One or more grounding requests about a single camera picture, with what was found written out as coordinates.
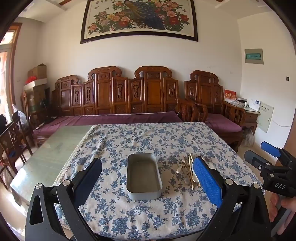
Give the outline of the person right hand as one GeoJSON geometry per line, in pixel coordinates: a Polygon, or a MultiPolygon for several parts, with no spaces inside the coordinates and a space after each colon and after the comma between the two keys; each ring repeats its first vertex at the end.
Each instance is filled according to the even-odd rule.
{"type": "Polygon", "coordinates": [[[283,198],[280,200],[280,196],[278,194],[272,193],[270,197],[270,205],[268,210],[270,222],[274,222],[274,219],[278,214],[277,205],[279,202],[281,207],[285,208],[286,210],[289,210],[290,213],[282,225],[276,224],[276,226],[271,231],[272,235],[275,235],[276,233],[278,235],[283,234],[295,215],[295,197],[283,198]]]}

